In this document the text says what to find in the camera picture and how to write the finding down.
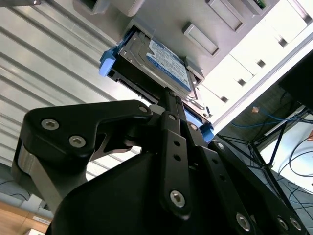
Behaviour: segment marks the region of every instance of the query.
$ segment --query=hard drive label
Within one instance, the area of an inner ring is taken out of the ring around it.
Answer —
[[[164,45],[153,40],[150,41],[149,48],[153,54],[147,53],[147,59],[187,91],[191,92],[185,65],[179,57]]]

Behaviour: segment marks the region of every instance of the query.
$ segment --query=blue cable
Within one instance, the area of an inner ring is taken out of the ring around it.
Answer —
[[[258,126],[263,126],[263,125],[272,125],[272,124],[277,124],[277,123],[281,123],[281,121],[274,121],[274,122],[256,124],[256,125],[251,125],[251,126],[236,125],[236,124],[234,124],[232,122],[230,124],[233,125],[234,127],[238,127],[238,128],[253,128],[253,127],[258,127]]]
[[[264,114],[266,114],[267,116],[271,117],[272,119],[275,119],[275,120],[278,120],[278,121],[292,121],[292,120],[295,120],[297,117],[294,116],[290,119],[281,119],[281,118],[278,118],[278,117],[275,117],[273,116],[272,114],[269,114],[265,109],[263,108],[260,108],[261,112],[263,112]]]

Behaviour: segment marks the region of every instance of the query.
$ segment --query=hole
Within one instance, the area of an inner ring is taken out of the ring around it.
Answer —
[[[180,146],[180,143],[178,141],[174,141],[174,144],[179,147]]]
[[[226,181],[226,178],[223,175],[220,175],[220,179]]]
[[[228,101],[228,99],[227,99],[225,96],[221,97],[221,100],[222,100],[224,103],[226,103],[226,102]]]
[[[174,155],[174,158],[175,158],[176,161],[179,161],[179,162],[181,161],[180,156],[178,156],[177,154]]]
[[[52,121],[48,121],[45,125],[46,125],[46,126],[55,127],[55,124],[54,124],[54,122],[52,122]]]
[[[77,144],[81,144],[82,143],[82,141],[79,138],[73,139],[73,142],[77,143]]]

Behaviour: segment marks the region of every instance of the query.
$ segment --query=hard drive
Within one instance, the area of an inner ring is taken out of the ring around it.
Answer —
[[[208,109],[195,87],[196,79],[184,62],[165,45],[137,31],[120,51],[120,55],[163,87],[168,87],[202,118]]]

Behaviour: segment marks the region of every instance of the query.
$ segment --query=cable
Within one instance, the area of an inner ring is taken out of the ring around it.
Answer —
[[[313,152],[313,150],[307,151],[307,152],[305,152],[305,153],[301,153],[301,154],[295,156],[291,161],[289,161],[286,165],[284,165],[284,167],[283,167],[281,170],[278,171],[277,180],[279,180],[278,178],[279,178],[280,174],[282,173],[283,169],[285,169],[286,166],[289,165],[289,163],[291,163],[293,160],[297,159],[298,157],[300,157],[300,156],[302,156],[302,155],[304,155],[304,154],[312,153],[312,152]]]
[[[295,119],[296,119],[295,116],[293,116],[293,117],[290,118],[290,119],[281,119],[281,118],[279,118],[279,117],[273,116],[272,114],[269,114],[269,113],[268,113],[266,110],[264,110],[264,109],[261,109],[261,108],[260,108],[260,110],[261,110],[261,112],[263,112],[263,113],[266,114],[267,116],[271,117],[272,119],[278,120],[278,121],[292,121],[292,120],[295,120]]]
[[[310,135],[309,137],[307,137],[307,138],[305,138],[304,140],[302,140],[299,144],[297,144],[296,147],[293,149],[293,151],[292,151],[291,154],[290,154],[289,162],[288,162],[289,167],[290,167],[290,170],[292,170],[292,172],[293,172],[294,174],[298,175],[298,176],[302,176],[302,177],[313,177],[313,175],[311,175],[311,174],[310,174],[310,175],[301,175],[301,174],[295,172],[295,171],[293,170],[293,168],[291,167],[291,162],[292,162],[291,159],[292,159],[292,156],[293,156],[294,152],[296,151],[296,149],[297,149],[304,141],[308,140],[308,139],[311,138],[311,137],[313,137],[313,135]]]
[[[10,196],[15,196],[15,195],[19,195],[19,196],[21,196],[22,198],[24,198],[24,199],[25,199],[25,201],[27,201],[26,197],[25,197],[25,196],[23,196],[23,195],[22,195],[22,194],[20,194],[20,193],[14,193],[14,194],[12,194],[12,195],[10,195]]]
[[[0,185],[3,185],[3,184],[8,183],[8,182],[12,182],[12,181],[13,180],[7,180],[7,181],[4,181],[4,182],[0,183]]]
[[[277,123],[281,123],[281,121],[267,122],[267,123],[256,124],[256,125],[251,125],[251,126],[241,126],[241,125],[234,124],[232,122],[230,124],[233,125],[234,127],[238,127],[238,128],[253,128],[253,127],[272,125],[272,124],[277,124]]]
[[[290,191],[290,193],[291,194],[293,194],[296,190],[294,190],[294,191],[291,191],[288,187],[287,187],[287,185],[285,185],[286,186],[286,188]],[[295,197],[295,199],[298,201],[298,203],[301,205],[301,207],[305,210],[305,212],[308,214],[308,216],[311,218],[311,220],[313,221],[313,218],[312,218],[312,216],[310,215],[310,213],[308,212],[308,210],[302,205],[302,203],[298,200],[298,198],[296,197],[296,196],[294,196]]]
[[[287,182],[287,184],[288,184],[288,185],[289,185],[289,184],[296,185],[296,184],[293,183],[293,182]],[[313,196],[313,192],[311,192],[311,191],[309,191],[309,190],[306,190],[306,191],[298,190],[298,191]]]

